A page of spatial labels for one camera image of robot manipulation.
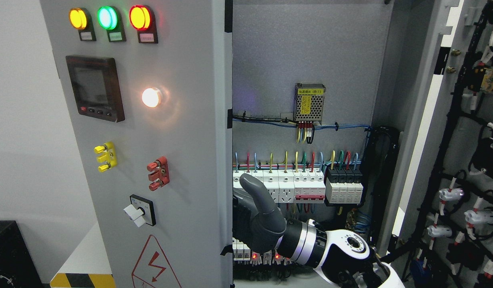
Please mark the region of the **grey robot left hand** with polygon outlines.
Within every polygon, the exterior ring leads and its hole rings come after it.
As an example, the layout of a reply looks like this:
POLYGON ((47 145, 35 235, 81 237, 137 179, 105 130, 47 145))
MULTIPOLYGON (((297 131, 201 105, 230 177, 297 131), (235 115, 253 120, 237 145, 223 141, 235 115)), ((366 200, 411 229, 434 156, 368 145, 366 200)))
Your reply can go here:
POLYGON ((286 222, 265 185, 252 175, 241 175, 244 189, 232 190, 232 236, 256 253, 275 248, 286 222))

